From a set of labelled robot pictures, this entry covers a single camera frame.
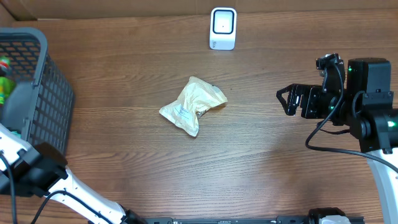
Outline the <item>beige paper snack bag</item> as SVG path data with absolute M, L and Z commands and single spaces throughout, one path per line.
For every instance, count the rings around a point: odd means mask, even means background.
M 217 86 L 192 76 L 178 98 L 161 107 L 159 113 L 176 127 L 196 137 L 199 131 L 198 119 L 208 110 L 227 102 L 227 97 Z

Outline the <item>green gummy candy bag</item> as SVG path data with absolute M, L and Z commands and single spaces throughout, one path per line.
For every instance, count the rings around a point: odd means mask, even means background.
M 16 87 L 16 83 L 8 75 L 11 73 L 10 60 L 1 56 L 1 106 L 3 106 Z

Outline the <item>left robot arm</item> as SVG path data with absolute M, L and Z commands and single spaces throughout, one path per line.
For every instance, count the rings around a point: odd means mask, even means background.
M 145 219 L 110 201 L 76 177 L 63 154 L 47 142 L 32 146 L 1 126 L 1 194 L 11 196 L 12 222 L 17 223 L 17 197 L 36 195 L 62 203 L 89 223 L 145 223 Z

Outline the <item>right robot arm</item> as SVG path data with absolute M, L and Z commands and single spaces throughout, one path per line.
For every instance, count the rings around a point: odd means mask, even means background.
M 286 115 L 301 108 L 305 119 L 319 119 L 305 146 L 314 151 L 365 157 L 376 182 L 385 223 L 397 223 L 397 109 L 390 89 L 391 63 L 384 58 L 354 58 L 347 64 L 338 54 L 316 60 L 321 85 L 293 83 L 276 93 Z M 310 145 L 311 139 L 330 121 L 347 126 L 360 150 Z

